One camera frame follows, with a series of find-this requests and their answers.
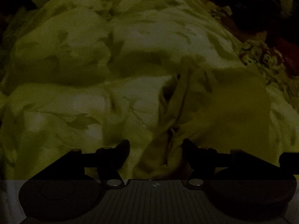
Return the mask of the plain beige small garment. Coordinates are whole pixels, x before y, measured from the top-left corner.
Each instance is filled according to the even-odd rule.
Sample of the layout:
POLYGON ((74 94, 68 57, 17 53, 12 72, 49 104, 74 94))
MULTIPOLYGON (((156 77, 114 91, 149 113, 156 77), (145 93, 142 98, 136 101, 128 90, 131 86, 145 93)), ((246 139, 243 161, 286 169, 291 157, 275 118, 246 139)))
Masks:
POLYGON ((244 65, 214 68, 203 57, 182 57, 181 63, 174 94, 133 176, 147 180, 174 172, 184 139, 222 153, 242 149, 275 163, 270 97, 258 72, 244 65))

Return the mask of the white leaf-print duvet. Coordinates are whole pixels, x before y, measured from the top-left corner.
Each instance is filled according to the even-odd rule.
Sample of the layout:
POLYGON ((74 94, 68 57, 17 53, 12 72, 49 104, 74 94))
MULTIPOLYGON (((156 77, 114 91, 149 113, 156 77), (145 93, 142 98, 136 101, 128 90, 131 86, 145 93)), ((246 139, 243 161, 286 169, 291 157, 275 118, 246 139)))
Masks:
MULTIPOLYGON (((244 65, 242 43, 200 0, 51 0, 21 28, 1 82, 1 151, 7 180, 27 180, 71 149, 93 153, 123 139, 133 168, 154 139, 182 57, 214 68, 244 65)), ((287 85, 266 84, 270 144, 298 150, 287 85)))

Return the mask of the monkey-print yellow blanket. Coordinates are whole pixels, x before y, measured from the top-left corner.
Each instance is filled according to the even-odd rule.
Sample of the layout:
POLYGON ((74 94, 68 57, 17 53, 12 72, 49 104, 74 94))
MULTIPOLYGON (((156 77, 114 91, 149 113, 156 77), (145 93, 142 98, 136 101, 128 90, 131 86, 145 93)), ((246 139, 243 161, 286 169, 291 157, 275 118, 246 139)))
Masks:
POLYGON ((229 6, 219 7, 212 2, 208 2, 207 11, 226 30, 242 42, 239 49, 239 58, 245 66, 254 65, 265 78, 266 84, 286 85, 287 75, 284 59, 276 48, 270 47, 270 44, 266 42, 267 31, 256 30, 252 24, 237 27, 236 22, 233 20, 235 14, 229 6))

